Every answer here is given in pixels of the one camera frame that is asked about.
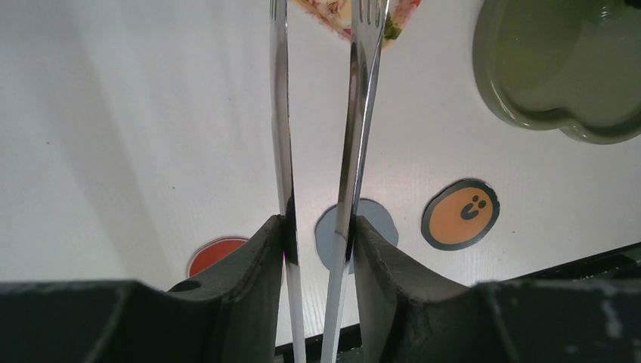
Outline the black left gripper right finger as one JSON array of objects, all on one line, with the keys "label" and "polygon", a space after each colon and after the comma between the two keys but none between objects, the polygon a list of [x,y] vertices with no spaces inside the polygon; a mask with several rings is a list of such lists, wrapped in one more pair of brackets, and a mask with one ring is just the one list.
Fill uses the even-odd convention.
[{"label": "black left gripper right finger", "polygon": [[355,222],[366,362],[638,362],[640,277],[467,287]]}]

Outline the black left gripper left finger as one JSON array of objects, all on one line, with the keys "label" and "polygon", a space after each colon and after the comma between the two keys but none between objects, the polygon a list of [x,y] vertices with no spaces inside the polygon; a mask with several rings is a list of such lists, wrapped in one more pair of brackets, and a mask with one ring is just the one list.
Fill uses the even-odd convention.
[{"label": "black left gripper left finger", "polygon": [[271,362],[283,272],[272,216],[168,291],[140,281],[1,285],[3,362]]}]

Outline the silver serving tongs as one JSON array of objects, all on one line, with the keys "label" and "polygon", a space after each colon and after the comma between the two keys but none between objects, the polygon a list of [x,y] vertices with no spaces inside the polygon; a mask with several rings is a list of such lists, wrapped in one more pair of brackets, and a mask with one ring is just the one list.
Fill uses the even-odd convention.
[{"label": "silver serving tongs", "polygon": [[352,1],[349,39],[334,39],[295,2],[269,9],[271,126],[293,354],[321,334],[335,362],[343,325],[387,1]]}]

